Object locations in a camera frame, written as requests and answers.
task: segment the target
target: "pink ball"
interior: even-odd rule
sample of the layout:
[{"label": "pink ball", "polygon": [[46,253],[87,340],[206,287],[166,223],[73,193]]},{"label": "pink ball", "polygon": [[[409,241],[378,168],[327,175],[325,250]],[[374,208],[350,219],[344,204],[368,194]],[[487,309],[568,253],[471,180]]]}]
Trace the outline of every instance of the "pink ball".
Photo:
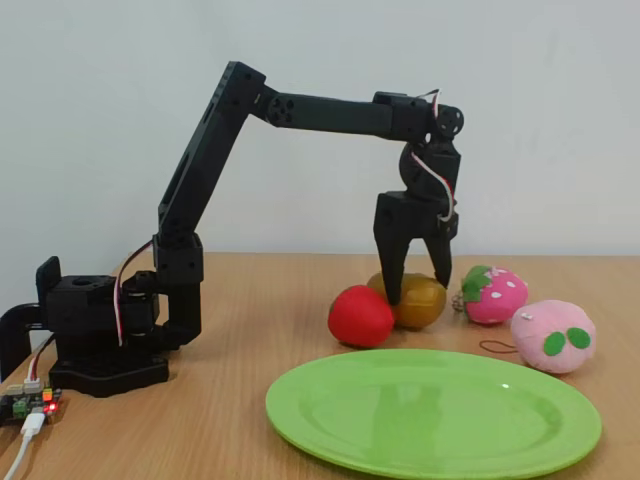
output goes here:
[{"label": "pink ball", "polygon": [[476,266],[462,283],[462,295],[469,320],[495,325],[509,320],[527,303],[529,288],[507,269]]},{"label": "pink ball", "polygon": [[596,350],[596,327],[577,305],[545,300],[519,309],[511,321],[513,341],[532,367],[568,373]]}]

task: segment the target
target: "red ball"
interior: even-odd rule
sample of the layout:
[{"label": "red ball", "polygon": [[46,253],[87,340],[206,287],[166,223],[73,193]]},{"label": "red ball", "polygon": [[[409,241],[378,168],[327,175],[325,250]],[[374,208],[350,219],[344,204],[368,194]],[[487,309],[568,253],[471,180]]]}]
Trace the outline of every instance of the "red ball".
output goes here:
[{"label": "red ball", "polygon": [[333,302],[329,330],[338,341],[357,347],[375,347],[393,330],[393,312],[387,302],[364,285],[348,288]]}]

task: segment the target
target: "green plate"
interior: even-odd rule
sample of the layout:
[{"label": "green plate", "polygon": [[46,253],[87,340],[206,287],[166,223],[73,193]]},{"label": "green plate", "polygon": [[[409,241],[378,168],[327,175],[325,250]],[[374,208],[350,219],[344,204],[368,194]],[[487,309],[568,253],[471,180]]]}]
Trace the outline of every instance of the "green plate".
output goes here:
[{"label": "green plate", "polygon": [[589,400],[556,378],[432,350],[316,360],[280,377],[266,403],[298,448],[405,479],[531,478],[578,462],[602,430]]}]

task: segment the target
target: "table surface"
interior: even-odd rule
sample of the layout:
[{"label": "table surface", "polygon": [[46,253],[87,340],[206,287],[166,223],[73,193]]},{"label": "table surface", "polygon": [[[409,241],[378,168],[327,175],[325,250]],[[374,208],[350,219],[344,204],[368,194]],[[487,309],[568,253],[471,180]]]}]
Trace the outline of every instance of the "table surface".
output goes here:
[{"label": "table surface", "polygon": [[[474,264],[500,265],[529,282],[531,301],[581,305],[598,328],[598,351],[563,377],[598,408],[603,437],[585,460],[549,479],[629,480],[640,470],[640,258],[457,257],[452,293]],[[149,255],[131,270],[148,268]],[[170,355],[168,383],[107,399],[64,394],[58,421],[36,437],[16,480],[372,479],[301,453],[270,427],[264,399],[291,368],[349,351],[326,327],[335,296],[378,269],[369,255],[207,254],[202,334]],[[431,270],[425,257],[407,271]],[[166,315],[166,304],[162,312]],[[430,348],[495,356],[483,339],[510,341],[506,327],[467,324],[450,307],[421,332],[396,331],[387,348]],[[49,347],[41,372],[53,363]],[[23,364],[0,387],[20,382]],[[15,457],[19,429],[0,429],[0,472]]]}]

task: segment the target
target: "robotic arm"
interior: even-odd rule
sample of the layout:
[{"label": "robotic arm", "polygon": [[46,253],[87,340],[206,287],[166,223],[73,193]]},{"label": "robotic arm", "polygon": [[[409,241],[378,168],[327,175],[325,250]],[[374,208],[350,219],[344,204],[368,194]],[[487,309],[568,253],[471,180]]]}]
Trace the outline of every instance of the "robotic arm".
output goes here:
[{"label": "robotic arm", "polygon": [[[460,155],[452,142],[464,123],[460,110],[440,105],[436,112],[422,98],[384,92],[371,102],[280,93],[265,80],[242,63],[227,65],[158,207],[152,241],[156,270],[136,272],[123,284],[125,347],[116,341],[114,277],[62,277],[57,257],[38,269],[42,323],[33,323],[31,308],[29,325],[56,335],[58,361],[49,372],[56,387],[109,396],[166,381],[167,361],[155,353],[199,335],[204,268],[195,229],[249,115],[278,128],[406,142],[400,175],[407,189],[379,194],[373,226],[387,297],[392,305],[400,301],[404,261],[416,238],[424,240],[436,278],[447,286],[450,241],[458,225],[453,192]],[[159,294],[169,301],[169,319],[162,326],[155,323]]]},{"label": "robotic arm", "polygon": [[[448,208],[446,191],[416,163],[411,152],[443,177],[453,192],[460,155],[452,140],[463,125],[460,110],[442,105],[436,118],[432,105],[420,98],[378,92],[372,102],[349,102],[279,93],[265,85],[265,79],[242,63],[228,64],[160,203],[154,259],[158,282],[168,290],[170,305],[175,300],[184,305],[179,297],[186,299],[187,295],[187,302],[199,304],[196,289],[203,279],[202,246],[195,227],[249,115],[279,128],[408,142],[400,158],[407,191],[380,194],[374,221],[387,296],[391,304],[400,301],[404,261],[414,238],[425,241],[436,278],[447,286],[451,276],[449,242],[456,235],[457,215],[446,222],[438,219]],[[186,285],[191,285],[192,291],[187,292]],[[194,318],[188,319],[184,311],[170,311],[168,328],[176,322],[176,328],[185,334],[181,342],[199,333],[199,312],[193,313]]]}]

